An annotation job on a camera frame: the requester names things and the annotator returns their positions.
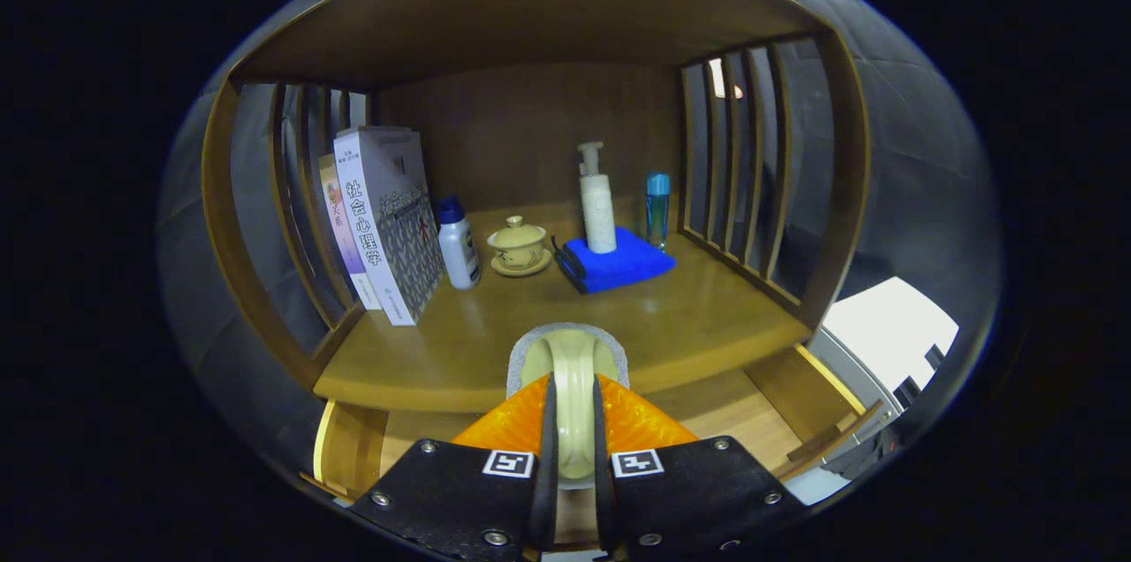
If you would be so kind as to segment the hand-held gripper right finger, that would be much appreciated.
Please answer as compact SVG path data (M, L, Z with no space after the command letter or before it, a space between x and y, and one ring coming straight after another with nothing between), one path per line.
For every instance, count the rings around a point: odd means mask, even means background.
M608 377L593 384L596 531L611 561L715 561L808 517L735 436L698 438Z

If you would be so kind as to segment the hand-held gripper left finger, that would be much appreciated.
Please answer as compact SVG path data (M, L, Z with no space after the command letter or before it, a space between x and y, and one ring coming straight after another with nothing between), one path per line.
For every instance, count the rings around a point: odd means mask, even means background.
M452 441L416 441L349 510L429 557L537 561L555 543L555 377L536 378Z

